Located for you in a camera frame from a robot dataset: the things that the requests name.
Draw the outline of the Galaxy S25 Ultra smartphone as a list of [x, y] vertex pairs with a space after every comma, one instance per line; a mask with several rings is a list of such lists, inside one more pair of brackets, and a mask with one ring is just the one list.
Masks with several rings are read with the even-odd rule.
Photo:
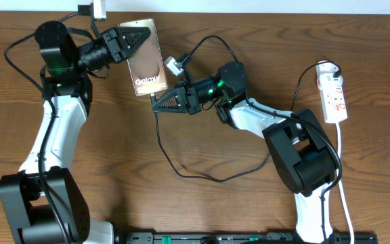
[[168, 89], [165, 68], [153, 18], [121, 22], [120, 27], [148, 27], [150, 36], [127, 62], [135, 95], [147, 96]]

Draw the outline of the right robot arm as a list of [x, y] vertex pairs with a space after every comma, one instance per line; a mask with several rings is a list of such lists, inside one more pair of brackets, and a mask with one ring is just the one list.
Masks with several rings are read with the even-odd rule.
[[300, 240], [326, 243], [333, 236], [327, 200], [342, 169], [314, 114], [309, 109], [276, 110], [250, 98], [241, 62], [228, 62], [216, 74], [197, 81], [189, 73], [185, 76], [161, 97], [151, 97], [154, 113], [193, 115], [210, 102], [222, 123], [263, 138], [279, 177], [295, 195]]

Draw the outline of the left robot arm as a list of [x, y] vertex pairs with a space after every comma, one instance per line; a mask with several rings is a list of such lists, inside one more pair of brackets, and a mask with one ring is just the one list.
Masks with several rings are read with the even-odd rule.
[[91, 217], [71, 173], [77, 139], [93, 100], [97, 70], [129, 59], [150, 37], [147, 27], [99, 33], [42, 23], [32, 37], [45, 61], [37, 88], [43, 119], [16, 174], [0, 179], [0, 200], [16, 243], [118, 243], [111, 222]]

